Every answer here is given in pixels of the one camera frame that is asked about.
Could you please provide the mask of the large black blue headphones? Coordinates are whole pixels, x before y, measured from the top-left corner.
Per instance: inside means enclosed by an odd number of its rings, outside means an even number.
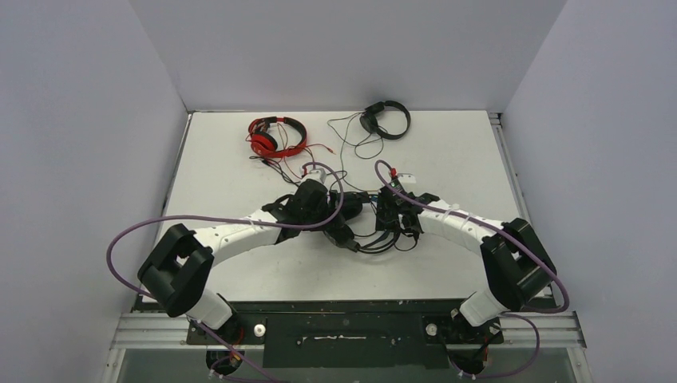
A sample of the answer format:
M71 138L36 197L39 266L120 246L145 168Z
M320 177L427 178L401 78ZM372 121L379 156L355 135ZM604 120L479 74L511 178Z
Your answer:
M376 230L378 193L367 193L369 194L370 202L363 206L359 216L347 222L354 232L355 238L331 239L325 236L335 246L363 255L380 255L389 250L413 250L418 245L420 235L392 235Z

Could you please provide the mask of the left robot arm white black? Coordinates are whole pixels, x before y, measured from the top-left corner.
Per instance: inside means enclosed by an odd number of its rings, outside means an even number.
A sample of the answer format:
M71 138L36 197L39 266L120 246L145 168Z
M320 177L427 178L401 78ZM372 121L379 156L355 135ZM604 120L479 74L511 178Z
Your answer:
M220 343L232 341L239 322L232 305L206 287L212 268L258 247L273 246L303 231L321 231L337 247L359 245L346 225L370 203L366 192L340 194L323 183L305 179L293 194L263 205L241 223L188 229L171 226L142 263L137 277L165 313L186 315L206 325Z

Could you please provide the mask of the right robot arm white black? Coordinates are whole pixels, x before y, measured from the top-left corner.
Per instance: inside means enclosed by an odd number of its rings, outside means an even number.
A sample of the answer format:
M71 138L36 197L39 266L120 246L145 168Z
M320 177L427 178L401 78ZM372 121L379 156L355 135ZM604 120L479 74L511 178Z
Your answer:
M529 222L501 222L473 215L435 195L414 196L398 180L382 187L390 211L415 233L436 235L481 258L485 285L462 301L452 319L453 334L464 342L484 324L521 312L548 285L560 284L556 268Z

